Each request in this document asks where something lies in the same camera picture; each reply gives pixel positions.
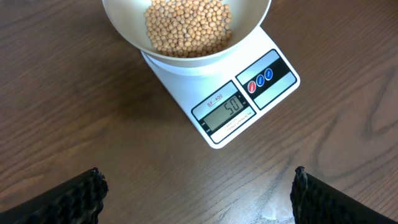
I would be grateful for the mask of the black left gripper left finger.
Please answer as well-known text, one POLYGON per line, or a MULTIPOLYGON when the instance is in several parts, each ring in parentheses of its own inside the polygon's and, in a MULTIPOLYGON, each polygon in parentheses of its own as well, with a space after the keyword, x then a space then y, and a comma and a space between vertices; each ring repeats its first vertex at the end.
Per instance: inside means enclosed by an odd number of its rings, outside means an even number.
POLYGON ((1 224, 98 224, 108 191, 105 176, 94 167, 1 212, 1 224))

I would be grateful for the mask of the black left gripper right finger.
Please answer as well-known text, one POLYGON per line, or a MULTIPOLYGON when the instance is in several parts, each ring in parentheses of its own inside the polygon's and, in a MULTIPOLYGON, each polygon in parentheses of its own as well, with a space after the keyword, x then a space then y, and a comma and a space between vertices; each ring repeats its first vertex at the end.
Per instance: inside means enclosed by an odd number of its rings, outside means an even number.
POLYGON ((305 171, 295 169, 290 193, 295 224, 397 224, 305 171))

